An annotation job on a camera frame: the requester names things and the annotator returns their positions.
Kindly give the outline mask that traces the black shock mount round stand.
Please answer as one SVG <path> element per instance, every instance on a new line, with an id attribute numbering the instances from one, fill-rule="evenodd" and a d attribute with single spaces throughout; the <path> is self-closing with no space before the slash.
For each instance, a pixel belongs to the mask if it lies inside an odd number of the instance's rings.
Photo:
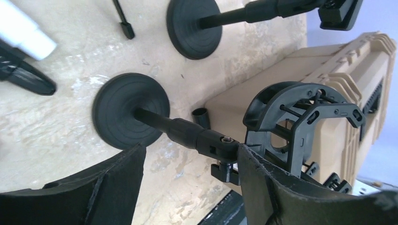
<path id="1" fill-rule="evenodd" d="M 192 112 L 192 122 L 170 117 L 163 87 L 138 73 L 118 75 L 98 91 L 92 121 L 107 144 L 126 150 L 151 145 L 162 134 L 186 148 L 219 161 L 212 175 L 239 184 L 233 165 L 243 143 L 289 174 L 310 180 L 319 162 L 321 131 L 326 123 L 350 126 L 363 134 L 367 108 L 336 89 L 313 82 L 264 84 L 253 78 L 209 100 Z"/>

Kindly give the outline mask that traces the white microphone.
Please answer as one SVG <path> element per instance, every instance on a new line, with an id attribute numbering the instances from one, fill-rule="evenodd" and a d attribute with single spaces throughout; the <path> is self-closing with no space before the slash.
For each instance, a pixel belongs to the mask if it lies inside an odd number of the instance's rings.
<path id="1" fill-rule="evenodd" d="M 35 60 L 43 60 L 57 47 L 34 20 L 8 0 L 0 2 L 0 38 Z"/>

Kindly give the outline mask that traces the black tripod shock mount stand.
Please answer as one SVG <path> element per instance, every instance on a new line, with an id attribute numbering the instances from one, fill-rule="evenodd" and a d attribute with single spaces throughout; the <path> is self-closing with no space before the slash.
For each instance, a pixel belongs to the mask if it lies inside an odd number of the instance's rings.
<path id="1" fill-rule="evenodd" d="M 119 24 L 122 28 L 122 31 L 123 31 L 125 37 L 130 40 L 133 39 L 135 37 L 133 27 L 129 22 L 127 22 L 127 19 L 124 15 L 124 12 L 122 10 L 119 0 L 112 0 L 112 2 L 116 8 L 116 11 L 117 11 L 120 19 L 121 19 L 121 22 Z"/>

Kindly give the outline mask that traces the black round base clip stand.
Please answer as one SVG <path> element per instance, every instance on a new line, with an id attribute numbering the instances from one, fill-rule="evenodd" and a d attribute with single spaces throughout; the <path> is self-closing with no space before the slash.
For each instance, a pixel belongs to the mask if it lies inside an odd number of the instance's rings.
<path id="1" fill-rule="evenodd" d="M 191 60 L 211 55 L 218 47 L 224 25 L 256 23 L 318 10 L 320 28 L 348 31 L 354 26 L 361 0 L 255 0 L 243 8 L 221 13 L 214 0 L 172 0 L 166 24 L 176 50 Z"/>

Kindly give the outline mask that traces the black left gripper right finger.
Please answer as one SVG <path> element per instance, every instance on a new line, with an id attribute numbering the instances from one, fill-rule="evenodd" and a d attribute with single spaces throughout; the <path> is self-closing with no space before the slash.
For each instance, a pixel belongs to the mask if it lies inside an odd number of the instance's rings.
<path id="1" fill-rule="evenodd" d="M 398 194 L 354 196 L 314 185 L 266 161 L 244 144 L 238 172 L 250 225 L 395 225 Z"/>

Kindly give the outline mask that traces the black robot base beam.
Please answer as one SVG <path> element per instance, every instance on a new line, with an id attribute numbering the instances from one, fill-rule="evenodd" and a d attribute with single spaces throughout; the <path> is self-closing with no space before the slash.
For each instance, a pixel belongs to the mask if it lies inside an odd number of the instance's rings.
<path id="1" fill-rule="evenodd" d="M 198 223 L 198 225 L 246 224 L 243 198 L 232 190 Z"/>

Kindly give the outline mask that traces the black microphone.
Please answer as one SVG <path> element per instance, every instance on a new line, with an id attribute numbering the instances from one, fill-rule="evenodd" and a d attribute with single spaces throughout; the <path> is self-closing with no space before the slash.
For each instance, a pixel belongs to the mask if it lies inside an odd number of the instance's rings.
<path id="1" fill-rule="evenodd" d="M 0 80 L 11 82 L 25 90 L 51 96 L 56 83 L 47 75 L 24 61 L 25 54 L 5 42 L 0 42 Z"/>

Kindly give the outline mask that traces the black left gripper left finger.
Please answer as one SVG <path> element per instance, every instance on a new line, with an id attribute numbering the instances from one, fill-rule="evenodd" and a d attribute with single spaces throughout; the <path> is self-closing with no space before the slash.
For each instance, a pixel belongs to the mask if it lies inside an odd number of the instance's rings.
<path id="1" fill-rule="evenodd" d="M 78 173 L 0 195 L 3 225 L 130 225 L 146 148 L 136 145 Z"/>

